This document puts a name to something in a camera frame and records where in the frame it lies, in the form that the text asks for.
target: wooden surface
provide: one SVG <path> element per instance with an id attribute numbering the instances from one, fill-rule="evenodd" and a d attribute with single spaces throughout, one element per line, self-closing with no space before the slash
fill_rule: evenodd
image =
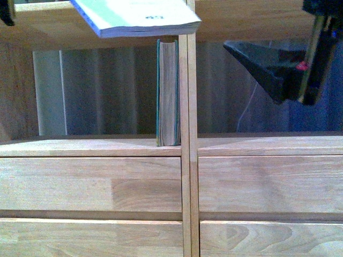
<path id="1" fill-rule="evenodd" d="M 0 218 L 0 255 L 182 257 L 182 223 Z"/>
<path id="2" fill-rule="evenodd" d="M 199 156 L 343 154 L 343 136 L 199 138 Z"/>
<path id="3" fill-rule="evenodd" d="M 197 41 L 307 38 L 314 18 L 301 9 L 302 0 L 196 0 Z M 16 5 L 16 16 L 16 26 L 0 24 L 0 41 L 32 50 L 144 46 L 158 38 L 99 39 L 69 2 Z"/>
<path id="4" fill-rule="evenodd" d="M 200 211 L 214 216 L 340 214 L 342 192 L 343 156 L 199 158 Z"/>
<path id="5" fill-rule="evenodd" d="M 198 41 L 307 38 L 314 17 L 303 0 L 197 0 Z"/>
<path id="6" fill-rule="evenodd" d="M 157 147 L 156 139 L 65 137 L 32 139 L 0 145 L 2 157 L 29 156 L 180 156 L 181 147 Z"/>
<path id="7" fill-rule="evenodd" d="M 342 224 L 203 221 L 200 234 L 202 257 L 343 256 Z"/>
<path id="8" fill-rule="evenodd" d="M 0 63 L 0 142 L 37 135 L 32 52 L 0 42 Z"/>
<path id="9" fill-rule="evenodd" d="M 183 255 L 192 256 L 191 235 L 191 192 L 190 192 L 190 149 L 189 149 L 189 96 L 188 96 L 188 37 L 180 35 L 180 110 L 181 110 L 181 183 L 182 183 L 182 221 Z"/>
<path id="10" fill-rule="evenodd" d="M 195 1 L 187 0 L 195 9 Z M 184 256 L 199 256 L 196 36 L 179 36 Z"/>
<path id="11" fill-rule="evenodd" d="M 197 70 L 196 36 L 188 35 L 189 162 L 192 256 L 199 256 L 199 188 L 197 155 Z"/>
<path id="12" fill-rule="evenodd" d="M 181 213 L 169 158 L 0 158 L 0 209 Z"/>

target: wood grain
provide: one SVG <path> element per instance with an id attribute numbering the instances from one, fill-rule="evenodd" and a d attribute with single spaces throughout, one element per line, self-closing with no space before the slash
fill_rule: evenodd
<path id="1" fill-rule="evenodd" d="M 14 141 L 0 145 L 2 157 L 59 156 L 180 156 L 181 147 L 157 147 L 156 139 L 65 137 Z"/>
<path id="2" fill-rule="evenodd" d="M 343 213 L 342 167 L 343 156 L 200 157 L 200 211 Z"/>
<path id="3" fill-rule="evenodd" d="M 32 52 L 0 42 L 0 142 L 38 134 Z"/>
<path id="4" fill-rule="evenodd" d="M 199 188 L 197 155 L 197 67 L 196 36 L 188 35 L 188 98 L 189 98 L 189 161 L 192 256 L 200 255 L 199 245 Z"/>
<path id="5" fill-rule="evenodd" d="M 343 154 L 343 136 L 217 137 L 198 139 L 199 156 Z"/>
<path id="6" fill-rule="evenodd" d="M 0 158 L 0 209 L 181 212 L 170 158 Z"/>
<path id="7" fill-rule="evenodd" d="M 180 111 L 181 111 L 181 182 L 182 182 L 182 221 L 183 255 L 192 256 L 191 235 L 191 196 L 190 196 L 190 149 L 189 149 L 189 96 L 188 96 L 188 37 L 180 35 Z"/>
<path id="8" fill-rule="evenodd" d="M 343 225 L 279 222 L 200 223 L 202 257 L 343 256 Z"/>
<path id="9" fill-rule="evenodd" d="M 187 0 L 191 9 L 195 1 Z M 180 95 L 184 256 L 199 256 L 196 36 L 181 35 Z"/>
<path id="10" fill-rule="evenodd" d="M 314 17 L 303 0 L 197 0 L 198 42 L 308 38 Z"/>
<path id="11" fill-rule="evenodd" d="M 197 40 L 277 40 L 309 37 L 313 16 L 302 0 L 196 0 Z M 0 24 L 0 40 L 31 50 L 146 46 L 157 37 L 100 39 L 68 1 L 18 4 L 16 26 Z"/>
<path id="12" fill-rule="evenodd" d="M 0 218 L 1 256 L 182 256 L 182 223 Z"/>

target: wooden shelf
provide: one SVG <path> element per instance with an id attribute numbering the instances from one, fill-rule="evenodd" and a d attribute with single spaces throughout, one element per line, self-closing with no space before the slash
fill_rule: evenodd
<path id="1" fill-rule="evenodd" d="M 0 157 L 181 156 L 181 147 L 157 147 L 155 138 L 37 137 L 0 145 Z"/>
<path id="2" fill-rule="evenodd" d="M 225 134 L 198 139 L 198 156 L 341 155 L 338 132 Z"/>
<path id="3" fill-rule="evenodd" d="M 306 38 L 314 18 L 301 9 L 302 0 L 197 0 L 197 41 Z M 100 39 L 69 1 L 18 4 L 16 15 L 16 26 L 0 23 L 0 41 L 31 50 L 146 46 L 158 38 Z"/>

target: wooden plank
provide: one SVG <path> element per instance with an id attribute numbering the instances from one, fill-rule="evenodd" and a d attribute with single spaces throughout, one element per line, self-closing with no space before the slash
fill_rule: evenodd
<path id="1" fill-rule="evenodd" d="M 308 38 L 314 17 L 302 0 L 196 0 L 203 21 L 197 41 Z M 16 5 L 16 26 L 0 24 L 0 40 L 32 50 L 146 46 L 158 37 L 100 39 L 68 1 Z"/>
<path id="2" fill-rule="evenodd" d="M 343 225 L 280 222 L 200 223 L 202 257 L 343 256 Z"/>
<path id="3" fill-rule="evenodd" d="M 181 162 L 158 158 L 0 158 L 0 209 L 181 212 Z"/>
<path id="4" fill-rule="evenodd" d="M 199 245 L 199 189 L 197 155 L 197 71 L 196 36 L 188 35 L 188 98 L 189 98 L 189 153 L 192 256 L 200 255 Z"/>
<path id="5" fill-rule="evenodd" d="M 303 0 L 197 0 L 198 42 L 308 38 L 314 17 Z"/>
<path id="6" fill-rule="evenodd" d="M 38 135 L 32 52 L 0 42 L 0 142 Z"/>
<path id="7" fill-rule="evenodd" d="M 182 183 L 182 221 L 183 255 L 192 256 L 191 235 L 191 195 L 190 195 L 190 149 L 189 149 L 189 96 L 188 96 L 188 38 L 180 35 L 180 109 L 181 109 L 181 183 Z"/>
<path id="8" fill-rule="evenodd" d="M 200 211 L 340 214 L 342 167 L 343 156 L 200 157 Z"/>
<path id="9" fill-rule="evenodd" d="M 343 136 L 286 136 L 198 139 L 199 156 L 343 154 Z"/>
<path id="10" fill-rule="evenodd" d="M 194 0 L 186 1 L 193 10 Z M 184 256 L 199 256 L 195 34 L 179 36 Z"/>
<path id="11" fill-rule="evenodd" d="M 157 147 L 155 138 L 68 136 L 40 140 L 38 137 L 0 145 L 1 156 L 181 156 L 181 147 Z"/>
<path id="12" fill-rule="evenodd" d="M 182 223 L 0 218 L 1 256 L 182 256 Z"/>

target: cable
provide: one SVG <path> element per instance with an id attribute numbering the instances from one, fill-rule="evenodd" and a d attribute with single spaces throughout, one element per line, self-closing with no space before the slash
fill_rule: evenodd
<path id="1" fill-rule="evenodd" d="M 253 89 L 253 91 L 252 91 L 252 94 L 251 94 L 251 96 L 250 96 L 249 102 L 248 102 L 247 106 L 245 107 L 245 110 L 242 112 L 242 114 L 241 114 L 240 118 L 238 119 L 238 123 L 237 123 L 237 129 L 236 129 L 236 132 L 237 132 L 237 133 L 238 133 L 238 132 L 239 132 L 239 130 L 240 130 L 240 124 L 241 124 L 241 120 L 242 120 L 242 118 L 243 118 L 243 116 L 244 116 L 245 112 L 247 111 L 247 109 L 248 109 L 248 107 L 249 107 L 250 103 L 251 103 L 251 100 L 252 100 L 252 98 L 253 98 L 253 95 L 255 94 L 255 91 L 256 91 L 257 85 L 258 85 L 258 83 L 256 82 L 256 84 L 255 84 L 255 88 L 254 88 L 254 89 Z"/>

